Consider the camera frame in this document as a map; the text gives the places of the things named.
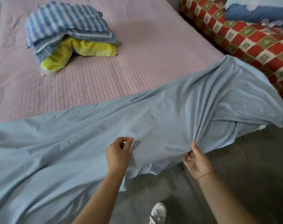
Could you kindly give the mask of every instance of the mattress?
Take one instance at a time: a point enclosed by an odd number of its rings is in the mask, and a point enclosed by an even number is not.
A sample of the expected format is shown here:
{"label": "mattress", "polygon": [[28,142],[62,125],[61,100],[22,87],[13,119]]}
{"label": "mattress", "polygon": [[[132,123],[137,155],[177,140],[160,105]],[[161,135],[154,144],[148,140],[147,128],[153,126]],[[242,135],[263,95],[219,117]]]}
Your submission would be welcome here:
{"label": "mattress", "polygon": [[160,86],[223,58],[165,0],[55,0],[89,4],[117,34],[118,56],[75,56],[42,77],[26,49],[26,17],[50,0],[3,0],[0,122],[109,100]]}
{"label": "mattress", "polygon": [[283,29],[225,19],[225,0],[182,0],[180,13],[230,55],[262,71],[283,98]]}

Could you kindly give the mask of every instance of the gray floor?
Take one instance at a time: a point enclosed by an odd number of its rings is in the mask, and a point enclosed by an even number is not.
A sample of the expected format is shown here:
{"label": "gray floor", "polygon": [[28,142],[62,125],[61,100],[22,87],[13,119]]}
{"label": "gray floor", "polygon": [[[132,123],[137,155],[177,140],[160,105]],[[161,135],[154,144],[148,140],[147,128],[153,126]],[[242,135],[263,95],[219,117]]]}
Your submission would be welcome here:
{"label": "gray floor", "polygon": [[[261,223],[283,223],[283,129],[267,126],[208,156],[219,177]],[[158,201],[167,205],[167,223],[216,223],[200,188],[181,164],[158,176],[131,180],[127,191],[119,194],[110,223],[149,223]]]}

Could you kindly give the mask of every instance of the yellow pillow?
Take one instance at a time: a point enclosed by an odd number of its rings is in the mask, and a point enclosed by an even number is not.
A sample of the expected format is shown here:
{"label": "yellow pillow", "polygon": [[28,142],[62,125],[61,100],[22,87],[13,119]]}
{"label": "yellow pillow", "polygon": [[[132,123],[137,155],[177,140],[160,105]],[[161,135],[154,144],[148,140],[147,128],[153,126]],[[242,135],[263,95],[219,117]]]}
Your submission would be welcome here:
{"label": "yellow pillow", "polygon": [[115,44],[83,41],[67,37],[59,47],[47,57],[40,65],[41,75],[54,76],[56,72],[65,67],[72,55],[73,49],[82,56],[115,56]]}

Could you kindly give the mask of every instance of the folded blue striped cloth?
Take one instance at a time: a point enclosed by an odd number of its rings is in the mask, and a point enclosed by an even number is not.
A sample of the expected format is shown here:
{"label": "folded blue striped cloth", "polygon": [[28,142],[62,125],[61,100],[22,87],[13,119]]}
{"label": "folded blue striped cloth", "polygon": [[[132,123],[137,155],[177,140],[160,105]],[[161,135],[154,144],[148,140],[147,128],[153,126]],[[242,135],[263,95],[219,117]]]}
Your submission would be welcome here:
{"label": "folded blue striped cloth", "polygon": [[109,30],[102,16],[102,12],[89,5],[47,3],[27,18],[27,48],[33,46],[34,54],[38,54],[52,43],[59,43],[65,35],[85,41],[116,43],[116,34]]}

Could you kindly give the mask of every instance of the shoe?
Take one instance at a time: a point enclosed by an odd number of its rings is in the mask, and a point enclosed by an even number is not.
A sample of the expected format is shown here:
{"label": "shoe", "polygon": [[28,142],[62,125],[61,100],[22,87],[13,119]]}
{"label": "shoe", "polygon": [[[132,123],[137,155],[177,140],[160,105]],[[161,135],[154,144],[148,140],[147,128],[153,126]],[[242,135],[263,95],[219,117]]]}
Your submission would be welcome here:
{"label": "shoe", "polygon": [[165,224],[167,209],[162,202],[155,204],[150,215],[149,224]]}

